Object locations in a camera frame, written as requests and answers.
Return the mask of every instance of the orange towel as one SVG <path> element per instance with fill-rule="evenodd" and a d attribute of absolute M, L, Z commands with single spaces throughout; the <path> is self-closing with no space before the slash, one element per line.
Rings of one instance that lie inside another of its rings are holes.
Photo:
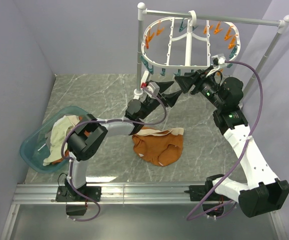
<path fill-rule="evenodd" d="M 176 162 L 184 148 L 184 129 L 170 128 L 165 131 L 143 127 L 132 136 L 133 150 L 143 160 L 164 167 Z"/>

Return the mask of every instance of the orange clothespin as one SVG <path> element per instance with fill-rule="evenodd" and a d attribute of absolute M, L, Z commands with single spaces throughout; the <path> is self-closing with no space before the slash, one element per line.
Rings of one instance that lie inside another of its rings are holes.
<path fill-rule="evenodd" d="M 216 72 L 216 75 L 217 75 L 217 76 L 220 76 L 220 73 L 219 73 L 219 72 L 223 72 L 223 70 L 224 70 L 224 69 L 221 69 L 221 70 L 217 71 L 217 72 Z"/>
<path fill-rule="evenodd" d="M 203 34 L 207 34 L 207 25 L 204 27 Z"/>
<path fill-rule="evenodd" d="M 150 43 L 150 41 L 154 38 L 156 34 L 155 32 L 153 34 L 150 34 L 150 31 L 151 31 L 151 27 L 149 28 L 148 35 L 147 35 L 148 43 Z"/>
<path fill-rule="evenodd" d="M 229 43 L 228 49 L 233 49 L 236 46 L 237 35 L 235 35 Z"/>
<path fill-rule="evenodd" d="M 223 30 L 223 28 L 220 28 L 220 24 L 221 24 L 221 21 L 218 22 L 218 24 L 216 25 L 216 28 L 214 29 L 214 32 L 213 32 L 214 34 L 218 34 Z"/>
<path fill-rule="evenodd" d="M 147 35 L 145 36 L 145 47 L 146 49 L 149 49 L 149 42 L 148 42 Z"/>
<path fill-rule="evenodd" d="M 158 22 L 158 28 L 156 29 L 156 35 L 157 36 L 159 36 L 159 34 L 161 34 L 165 30 L 165 27 L 159 29 L 160 23 L 161 23 L 161 21 Z"/>
<path fill-rule="evenodd" d="M 233 35 L 230 35 L 230 32 L 231 32 L 231 28 L 232 26 L 229 27 L 228 31 L 226 32 L 226 35 L 224 37 L 224 40 L 227 41 L 229 40 Z"/>

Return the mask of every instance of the white cloth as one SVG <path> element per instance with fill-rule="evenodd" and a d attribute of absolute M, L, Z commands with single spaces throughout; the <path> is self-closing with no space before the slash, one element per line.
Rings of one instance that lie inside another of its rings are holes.
<path fill-rule="evenodd" d="M 184 135 L 185 130 L 182 127 L 174 127 L 174 128 L 169 128 L 168 130 L 160 131 L 160 130 L 155 130 L 155 129 L 141 129 L 137 135 L 139 136 L 165 136 L 168 134 L 172 134 L 175 136 L 178 135 Z"/>
<path fill-rule="evenodd" d="M 51 130 L 50 137 L 50 156 L 43 160 L 43 166 L 62 158 L 61 146 L 66 138 L 67 130 L 79 123 L 79 117 L 75 115 L 63 116 L 56 121 Z M 67 143 L 64 145 L 64 150 L 67 150 Z"/>

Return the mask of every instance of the black bracket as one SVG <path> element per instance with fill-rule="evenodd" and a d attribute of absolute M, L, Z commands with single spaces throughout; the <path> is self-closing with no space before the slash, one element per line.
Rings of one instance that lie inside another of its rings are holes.
<path fill-rule="evenodd" d="M 101 186 L 87 186 L 78 189 L 79 192 L 86 195 L 87 197 L 95 200 L 96 202 L 100 201 L 101 197 Z M 86 199 L 74 192 L 75 194 L 71 194 L 71 191 L 68 190 L 67 186 L 59 186 L 55 201 L 58 203 L 73 203 L 73 202 L 85 202 Z M 74 205 L 67 204 L 65 206 L 65 212 L 68 216 L 83 216 L 87 211 L 87 202 L 85 205 Z"/>
<path fill-rule="evenodd" d="M 95 200 L 96 202 L 99 202 L 101 197 L 101 186 L 87 186 L 84 188 L 84 192 L 82 192 L 82 194 Z M 84 202 L 85 198 L 80 195 L 73 196 L 66 186 L 59 186 L 55 201 L 58 203 Z"/>
<path fill-rule="evenodd" d="M 187 194 L 190 194 L 190 201 L 191 202 L 198 202 L 203 199 L 203 197 L 209 192 L 209 190 L 214 186 L 213 180 L 218 178 L 222 178 L 223 174 L 217 174 L 213 176 L 209 176 L 206 178 L 204 185 L 190 185 L 189 190 L 184 191 Z M 206 201 L 219 201 L 222 195 L 213 192 Z M 229 201 L 230 199 L 226 196 L 222 196 L 221 200 Z"/>
<path fill-rule="evenodd" d="M 189 190 L 184 191 L 187 194 L 190 194 L 191 202 L 198 202 L 203 199 L 207 194 L 206 187 L 204 185 L 190 185 Z M 206 200 L 207 201 L 219 201 L 221 195 L 213 192 Z M 226 196 L 223 196 L 224 201 L 229 201 L 230 199 Z"/>

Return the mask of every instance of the lavender wall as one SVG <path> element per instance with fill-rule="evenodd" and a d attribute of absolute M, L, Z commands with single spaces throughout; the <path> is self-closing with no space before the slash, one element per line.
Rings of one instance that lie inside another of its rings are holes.
<path fill-rule="evenodd" d="M 56 74 L 125 74 L 136 73 L 138 20 L 137 4 L 141 0 L 14 0 Z M 144 0 L 149 9 L 224 15 L 261 19 L 271 0 Z M 158 19 L 147 16 L 144 26 Z M 202 35 L 202 29 L 196 31 Z M 242 52 L 257 26 L 237 24 Z M 152 48 L 151 59 L 166 61 L 169 42 Z M 172 44 L 171 62 L 184 63 L 185 40 Z M 212 54 L 226 53 L 228 42 L 221 38 L 212 45 Z M 192 62 L 206 59 L 205 45 L 196 43 Z"/>
<path fill-rule="evenodd" d="M 54 75 L 13 1 L 0 0 L 0 235 L 28 166 L 22 141 L 42 122 Z"/>
<path fill-rule="evenodd" d="M 289 1 L 273 0 L 264 19 L 282 19 L 289 14 Z M 256 67 L 277 29 L 259 26 L 241 60 Z M 251 73 L 238 66 L 234 72 L 245 82 Z M 264 158 L 281 180 L 289 182 L 289 29 L 260 73 L 264 102 L 263 111 L 254 138 Z M 251 124 L 259 107 L 259 88 L 255 82 L 244 101 L 243 112 Z M 280 210 L 289 237 L 289 196 Z"/>

